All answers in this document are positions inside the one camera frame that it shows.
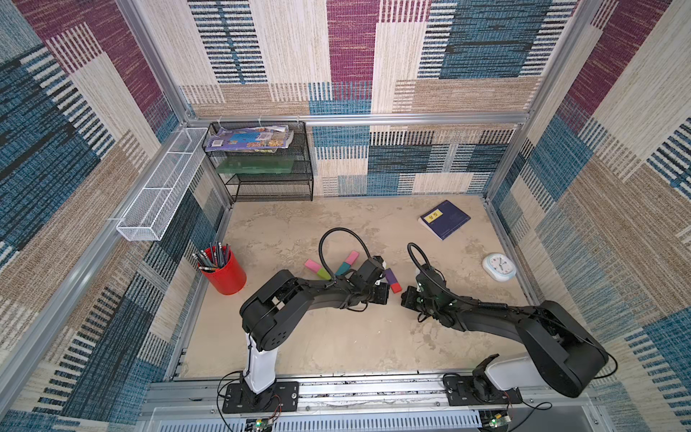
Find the purple block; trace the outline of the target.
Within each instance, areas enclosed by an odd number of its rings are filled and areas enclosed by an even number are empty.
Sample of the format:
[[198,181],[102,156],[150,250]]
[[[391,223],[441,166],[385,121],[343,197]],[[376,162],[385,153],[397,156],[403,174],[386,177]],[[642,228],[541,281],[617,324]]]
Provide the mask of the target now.
[[385,278],[386,278],[387,283],[389,285],[395,285],[398,283],[396,276],[394,275],[394,273],[392,272],[392,270],[390,268],[386,268],[384,270],[384,275],[385,275]]

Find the teal long block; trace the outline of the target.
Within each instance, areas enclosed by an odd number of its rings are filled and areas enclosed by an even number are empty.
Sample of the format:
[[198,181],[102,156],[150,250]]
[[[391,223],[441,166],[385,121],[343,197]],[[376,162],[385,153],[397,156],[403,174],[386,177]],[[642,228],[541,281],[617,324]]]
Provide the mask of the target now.
[[335,275],[345,275],[347,271],[351,268],[351,265],[347,262],[343,262],[338,270],[336,271]]

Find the lime green block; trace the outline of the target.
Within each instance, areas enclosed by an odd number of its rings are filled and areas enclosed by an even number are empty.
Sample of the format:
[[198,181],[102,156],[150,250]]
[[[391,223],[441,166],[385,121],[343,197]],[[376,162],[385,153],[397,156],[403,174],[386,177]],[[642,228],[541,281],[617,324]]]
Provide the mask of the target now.
[[332,279],[330,273],[325,268],[320,268],[320,270],[317,272],[317,275],[324,280]]

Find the pink block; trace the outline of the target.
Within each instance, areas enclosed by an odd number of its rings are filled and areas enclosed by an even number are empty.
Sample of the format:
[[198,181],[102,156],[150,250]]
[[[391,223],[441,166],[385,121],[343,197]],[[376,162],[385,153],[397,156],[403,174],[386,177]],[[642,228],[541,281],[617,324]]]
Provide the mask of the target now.
[[318,273],[320,270],[322,270],[322,266],[320,263],[317,263],[316,261],[312,259],[308,259],[305,263],[304,266],[306,266],[309,270],[311,270],[313,273]]
[[349,266],[352,266],[356,260],[359,257],[359,253],[357,251],[352,251],[348,257],[344,260],[345,264],[348,264]]

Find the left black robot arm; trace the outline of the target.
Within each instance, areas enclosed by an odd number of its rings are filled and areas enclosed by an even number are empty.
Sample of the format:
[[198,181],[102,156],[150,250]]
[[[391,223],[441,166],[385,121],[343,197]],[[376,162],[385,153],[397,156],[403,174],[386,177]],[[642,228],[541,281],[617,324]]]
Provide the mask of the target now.
[[384,269],[370,263],[330,280],[306,280],[288,270],[276,273],[240,308],[248,344],[244,385],[259,395],[275,384],[277,349],[308,311],[353,310],[360,304],[385,304],[388,284],[383,279]]

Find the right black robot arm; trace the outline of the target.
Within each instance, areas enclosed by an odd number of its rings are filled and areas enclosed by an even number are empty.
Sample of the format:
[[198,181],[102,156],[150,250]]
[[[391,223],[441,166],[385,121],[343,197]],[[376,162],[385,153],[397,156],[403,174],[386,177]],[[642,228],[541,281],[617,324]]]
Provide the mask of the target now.
[[525,346],[539,376],[559,394],[575,398],[608,363],[608,353],[560,304],[510,306],[410,286],[401,305],[458,331],[484,332]]

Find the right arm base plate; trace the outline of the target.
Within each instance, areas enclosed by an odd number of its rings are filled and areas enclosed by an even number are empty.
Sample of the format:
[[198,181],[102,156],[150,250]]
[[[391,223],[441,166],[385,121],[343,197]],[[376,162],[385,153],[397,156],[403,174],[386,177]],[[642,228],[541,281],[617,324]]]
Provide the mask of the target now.
[[518,390],[502,391],[486,378],[447,373],[442,377],[444,393],[450,406],[505,405],[523,403]]

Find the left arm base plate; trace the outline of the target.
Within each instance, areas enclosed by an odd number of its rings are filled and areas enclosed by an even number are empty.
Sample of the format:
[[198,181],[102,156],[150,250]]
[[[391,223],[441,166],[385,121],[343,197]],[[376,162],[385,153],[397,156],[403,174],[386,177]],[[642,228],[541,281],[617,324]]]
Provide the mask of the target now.
[[276,382],[261,393],[254,393],[245,382],[230,383],[221,395],[223,414],[296,412],[300,384]]

